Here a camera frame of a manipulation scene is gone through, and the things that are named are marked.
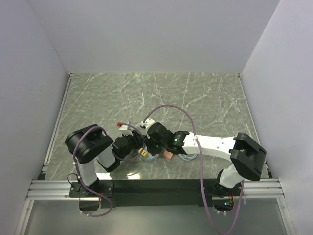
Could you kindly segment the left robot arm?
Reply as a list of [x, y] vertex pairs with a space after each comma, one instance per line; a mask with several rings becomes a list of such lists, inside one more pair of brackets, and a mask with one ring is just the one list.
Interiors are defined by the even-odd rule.
[[140, 153], [144, 150], [144, 136], [140, 131], [128, 124], [119, 123], [118, 127], [121, 136], [115, 140], [97, 124], [77, 130], [65, 140], [68, 151], [73, 155], [80, 191], [87, 197], [101, 192], [95, 161], [107, 172], [112, 172], [133, 150]]

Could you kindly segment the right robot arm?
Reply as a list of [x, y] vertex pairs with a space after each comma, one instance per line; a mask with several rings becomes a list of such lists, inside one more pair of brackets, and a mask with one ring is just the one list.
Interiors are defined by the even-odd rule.
[[212, 137], [193, 132], [171, 132], [159, 122], [148, 119], [141, 123], [145, 129], [144, 142], [151, 155], [168, 151], [175, 155], [199, 154], [221, 158], [231, 162], [217, 178], [203, 189], [209, 195], [226, 197], [242, 180], [259, 181], [266, 158], [266, 150], [246, 133], [235, 137]]

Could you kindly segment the round blue power strip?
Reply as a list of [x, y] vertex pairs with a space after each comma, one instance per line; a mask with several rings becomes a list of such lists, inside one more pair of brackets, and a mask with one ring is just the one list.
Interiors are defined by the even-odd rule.
[[140, 156], [141, 160], [143, 161], [146, 161], [146, 162], [154, 161], [159, 156], [159, 154], [152, 155], [150, 152], [148, 152], [147, 147], [145, 147], [144, 150], [145, 150], [144, 151], [145, 155]]

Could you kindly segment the yellow charger plug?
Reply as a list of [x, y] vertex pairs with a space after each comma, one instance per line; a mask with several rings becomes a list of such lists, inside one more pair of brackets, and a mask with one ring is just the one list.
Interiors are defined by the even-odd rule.
[[140, 155], [140, 158], [143, 158], [143, 159], [147, 159], [149, 156], [149, 153], [144, 148], [140, 148], [138, 150], [138, 153]]

